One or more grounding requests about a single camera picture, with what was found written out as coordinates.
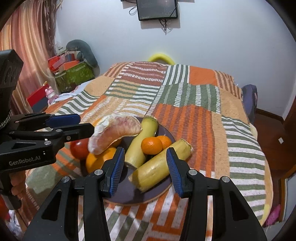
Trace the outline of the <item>red tomato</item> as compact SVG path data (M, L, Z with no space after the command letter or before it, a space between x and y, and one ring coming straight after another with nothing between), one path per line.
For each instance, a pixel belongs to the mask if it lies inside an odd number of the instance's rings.
M78 160L85 160L89 154L88 150L89 138L72 141L70 143L70 152L72 156Z

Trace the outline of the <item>peeled pomelo segment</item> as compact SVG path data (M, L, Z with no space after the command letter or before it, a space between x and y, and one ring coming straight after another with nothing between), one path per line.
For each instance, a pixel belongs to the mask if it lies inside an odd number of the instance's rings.
M106 115L96 122L94 133L88 141L88 150L92 154L100 155L117 140L123 137L134 137L141 131L141 123L134 116Z

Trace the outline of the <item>large orange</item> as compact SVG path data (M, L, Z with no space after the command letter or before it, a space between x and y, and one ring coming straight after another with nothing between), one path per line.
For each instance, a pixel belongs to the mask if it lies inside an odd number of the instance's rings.
M113 158L115 152L116 148L110 147L103 151L100 155L89 153L85 163L87 172L90 174L97 169L101 169L105 161Z

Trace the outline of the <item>yellow sugarcane piece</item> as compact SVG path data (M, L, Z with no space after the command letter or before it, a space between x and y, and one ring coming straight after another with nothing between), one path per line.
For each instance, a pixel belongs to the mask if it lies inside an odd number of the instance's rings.
M141 144L144 138L154 137L158 130L158 121L153 116L146 116L141 121L142 131L132 140L125 154L125 165L133 170L140 167L146 160Z
M128 180L140 192L146 192L170 174L166 161L168 148L174 148L178 158L184 161L192 155L194 150L186 140L181 138L137 168L129 175Z

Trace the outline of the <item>small mandarin orange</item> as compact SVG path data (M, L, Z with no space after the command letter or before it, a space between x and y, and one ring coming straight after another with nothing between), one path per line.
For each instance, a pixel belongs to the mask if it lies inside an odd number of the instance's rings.
M172 141L167 136L157 136L157 138L162 142L163 150L172 144Z
M157 155L163 150L163 144L157 137L147 137L143 139L141 149L146 155Z

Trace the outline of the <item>red box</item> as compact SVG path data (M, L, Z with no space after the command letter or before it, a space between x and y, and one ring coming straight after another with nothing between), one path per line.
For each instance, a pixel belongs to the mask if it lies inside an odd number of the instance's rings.
M48 99L46 97L46 89L48 87L48 83L45 82L40 88L27 97L27 102L34 113L43 112L48 107Z

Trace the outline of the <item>green patterned box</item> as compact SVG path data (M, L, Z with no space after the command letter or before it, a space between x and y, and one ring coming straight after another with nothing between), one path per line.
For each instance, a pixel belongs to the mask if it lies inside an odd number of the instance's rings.
M92 67L85 62L80 62L55 76L57 87L61 93L71 92L78 85L94 78Z

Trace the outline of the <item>yellow sugarcane piece on plate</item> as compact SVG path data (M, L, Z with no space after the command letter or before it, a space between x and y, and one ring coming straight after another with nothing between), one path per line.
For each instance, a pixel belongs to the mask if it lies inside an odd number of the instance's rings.
M154 137L158 130L158 121L153 116L146 116L141 121L142 131L132 140L125 154L125 165L133 170L140 167L146 160L141 144L144 138Z

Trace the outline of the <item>dark purple plate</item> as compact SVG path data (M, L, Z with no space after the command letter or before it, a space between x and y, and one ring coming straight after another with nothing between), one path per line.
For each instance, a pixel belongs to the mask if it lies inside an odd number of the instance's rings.
M167 147L177 141L153 116L136 118L108 115L96 126L88 124L88 150L95 157L105 156L118 140L114 154L84 179L84 199L135 205L157 198L171 185L166 162Z

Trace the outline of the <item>grey neck pillow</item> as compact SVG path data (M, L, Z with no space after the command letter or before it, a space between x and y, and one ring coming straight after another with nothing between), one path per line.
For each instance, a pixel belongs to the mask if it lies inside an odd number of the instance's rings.
M83 60L92 68L98 66L97 60L90 48L90 46L83 40L72 40L67 43L66 50L68 52L78 52L77 59Z

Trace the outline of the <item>striped patchwork bedspread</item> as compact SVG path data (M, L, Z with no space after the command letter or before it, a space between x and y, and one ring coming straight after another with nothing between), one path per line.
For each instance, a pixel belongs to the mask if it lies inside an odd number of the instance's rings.
M75 97L48 107L47 113L77 113L82 122L96 122L111 113L154 116L176 140L192 147L191 168L203 175L230 175L260 224L273 200L266 157L251 131L242 103L242 91L233 77L221 71L189 65L149 62L117 63L90 82ZM69 145L51 166L27 171L26 195L20 216L29 225L39 206L65 175L81 175ZM178 240L187 200L172 187L155 201L136 206L106 203L111 240Z

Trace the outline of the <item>orange pink curtain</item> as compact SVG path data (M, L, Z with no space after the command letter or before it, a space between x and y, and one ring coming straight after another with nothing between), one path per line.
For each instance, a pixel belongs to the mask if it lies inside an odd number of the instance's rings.
M13 114L32 111L27 98L45 82L57 90L48 59L55 56L57 1L24 1L1 30L1 50L14 49L23 61L11 99Z

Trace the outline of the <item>brown wooden door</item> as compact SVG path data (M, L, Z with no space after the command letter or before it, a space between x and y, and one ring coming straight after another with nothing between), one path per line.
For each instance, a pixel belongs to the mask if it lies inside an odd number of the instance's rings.
M287 221L295 212L295 99L283 123L287 139L287 157L290 158L292 167L280 178L281 210L280 221Z

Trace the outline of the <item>dark blue bag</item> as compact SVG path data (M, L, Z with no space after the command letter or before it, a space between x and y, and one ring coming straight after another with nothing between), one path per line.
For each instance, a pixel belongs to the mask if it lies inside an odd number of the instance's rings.
M242 87L243 105L249 121L254 124L257 108L257 87L249 84Z

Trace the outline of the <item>yellow pillow behind bed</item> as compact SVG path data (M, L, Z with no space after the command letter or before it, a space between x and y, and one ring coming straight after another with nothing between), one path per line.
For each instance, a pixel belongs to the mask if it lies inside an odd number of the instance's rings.
M153 54L148 59L148 62L157 62L157 61L161 61L161 62L166 63L168 65L175 65L175 62L172 60L172 58L170 58L168 55L165 55L162 53Z

